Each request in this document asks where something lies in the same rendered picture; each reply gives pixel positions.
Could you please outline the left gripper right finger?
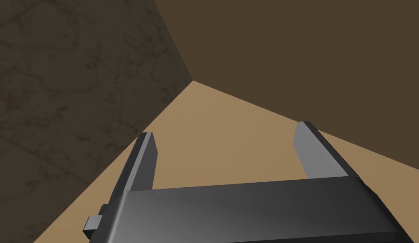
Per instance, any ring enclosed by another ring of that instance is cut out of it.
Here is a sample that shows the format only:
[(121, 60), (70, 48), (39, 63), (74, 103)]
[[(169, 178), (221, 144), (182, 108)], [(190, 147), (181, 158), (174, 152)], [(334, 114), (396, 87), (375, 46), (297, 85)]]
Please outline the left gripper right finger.
[(297, 122), (293, 145), (308, 181), (364, 184), (359, 175), (311, 122)]

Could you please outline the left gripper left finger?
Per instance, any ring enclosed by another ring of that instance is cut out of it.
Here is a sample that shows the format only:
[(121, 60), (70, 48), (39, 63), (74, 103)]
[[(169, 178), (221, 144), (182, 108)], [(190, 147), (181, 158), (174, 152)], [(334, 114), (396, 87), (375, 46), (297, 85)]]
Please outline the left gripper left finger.
[(154, 134), (152, 132), (140, 133), (114, 187), (109, 204), (125, 192), (151, 190), (157, 157), (158, 150)]

